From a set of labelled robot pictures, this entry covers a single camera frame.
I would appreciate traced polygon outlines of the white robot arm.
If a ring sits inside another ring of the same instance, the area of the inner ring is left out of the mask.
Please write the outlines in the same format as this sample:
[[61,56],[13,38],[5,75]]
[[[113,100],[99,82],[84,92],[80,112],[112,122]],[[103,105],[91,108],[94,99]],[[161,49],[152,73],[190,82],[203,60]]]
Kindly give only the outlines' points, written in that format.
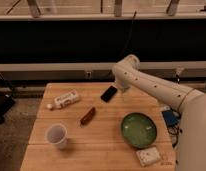
[[120,90],[130,86],[146,92],[181,115],[176,171],[206,171],[206,93],[139,70],[140,61],[128,55],[112,73]]

